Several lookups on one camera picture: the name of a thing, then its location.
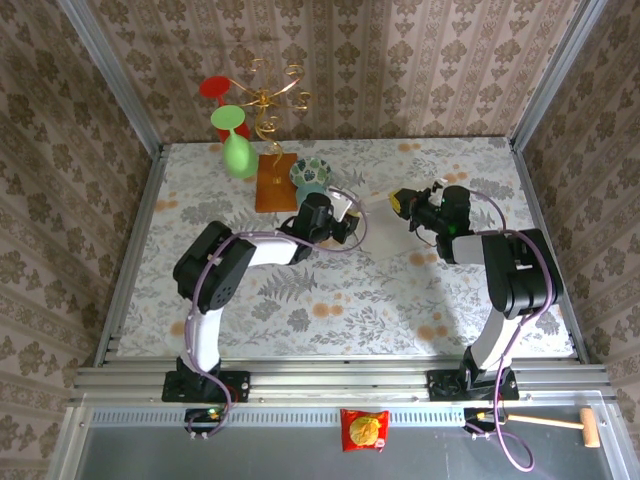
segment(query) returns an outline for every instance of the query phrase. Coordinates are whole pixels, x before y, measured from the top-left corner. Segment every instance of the green cup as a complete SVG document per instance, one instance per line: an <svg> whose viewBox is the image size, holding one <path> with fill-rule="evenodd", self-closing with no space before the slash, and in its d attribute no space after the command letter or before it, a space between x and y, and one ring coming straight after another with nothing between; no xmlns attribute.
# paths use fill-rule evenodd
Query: green cup
<svg viewBox="0 0 640 480"><path fill-rule="evenodd" d="M249 140L235 132L244 118L244 111L236 105L225 105L211 115L214 127L229 131L229 138L222 148L222 158L227 172L235 178L248 178L258 171L258 154Z"/></svg>

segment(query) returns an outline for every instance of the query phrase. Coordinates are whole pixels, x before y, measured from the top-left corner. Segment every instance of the red snack bag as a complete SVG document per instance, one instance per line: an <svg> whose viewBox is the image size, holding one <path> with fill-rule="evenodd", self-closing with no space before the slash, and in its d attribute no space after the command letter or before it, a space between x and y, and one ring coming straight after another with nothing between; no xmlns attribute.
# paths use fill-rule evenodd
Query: red snack bag
<svg viewBox="0 0 640 480"><path fill-rule="evenodd" d="M371 448L382 451L389 432L389 412L360 412L340 410L342 423L342 451Z"/></svg>

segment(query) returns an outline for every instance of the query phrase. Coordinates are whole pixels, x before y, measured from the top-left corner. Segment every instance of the floral tablecloth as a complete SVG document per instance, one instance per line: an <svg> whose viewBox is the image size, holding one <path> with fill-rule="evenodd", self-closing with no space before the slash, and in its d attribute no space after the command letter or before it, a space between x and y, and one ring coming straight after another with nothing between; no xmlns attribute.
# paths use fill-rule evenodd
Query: floral tablecloth
<svg viewBox="0 0 640 480"><path fill-rule="evenodd" d="M332 183L360 198L403 182L424 180L427 186L445 178L495 199L510 228L533 225L501 138L292 141L283 147L301 158L327 160ZM230 178L219 144L171 147L118 355L181 351L189 302L177 294L173 266L213 220L234 231L269 230L289 216L257 214L254 199L255 179ZM472 205L474 228L497 226L488 204ZM484 269L447 265L427 245L376 261L361 251L313 253L297 266L268 265L246 273L225 309L220 352L225 357L460 354L479 335L490 308ZM520 357L571 354L557 308L528 327L517 351Z"/></svg>

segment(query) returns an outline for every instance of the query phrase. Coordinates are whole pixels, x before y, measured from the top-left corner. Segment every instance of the patterned wallpaper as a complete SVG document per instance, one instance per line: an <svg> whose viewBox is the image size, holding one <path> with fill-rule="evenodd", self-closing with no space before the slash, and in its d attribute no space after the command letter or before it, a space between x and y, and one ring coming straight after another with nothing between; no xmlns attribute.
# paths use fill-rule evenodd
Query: patterned wallpaper
<svg viewBox="0 0 640 480"><path fill-rule="evenodd" d="M640 452L640 0L609 0L525 159L583 335Z"/></svg>
<svg viewBox="0 0 640 480"><path fill-rule="evenodd" d="M44 478L149 159L55 1L0 2L0 478Z"/></svg>
<svg viewBox="0 0 640 480"><path fill-rule="evenodd" d="M284 139L506 135L578 0L89 0L162 141L217 140L198 86L280 84L304 65L308 112ZM229 101L237 101L235 94Z"/></svg>

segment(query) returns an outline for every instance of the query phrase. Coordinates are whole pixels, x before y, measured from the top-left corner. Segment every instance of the wooden hammer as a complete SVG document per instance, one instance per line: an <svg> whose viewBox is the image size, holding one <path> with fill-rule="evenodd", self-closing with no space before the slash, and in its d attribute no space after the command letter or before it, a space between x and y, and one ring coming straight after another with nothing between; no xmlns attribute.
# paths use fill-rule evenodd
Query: wooden hammer
<svg viewBox="0 0 640 480"><path fill-rule="evenodd" d="M584 446L588 448L600 448L600 437L598 436L598 426L596 416L590 408L580 409L580 422L565 422L563 420L552 420L549 418L527 417L525 415L507 415L507 420L512 422L535 423L538 425L548 425L550 427L573 428L582 430Z"/></svg>

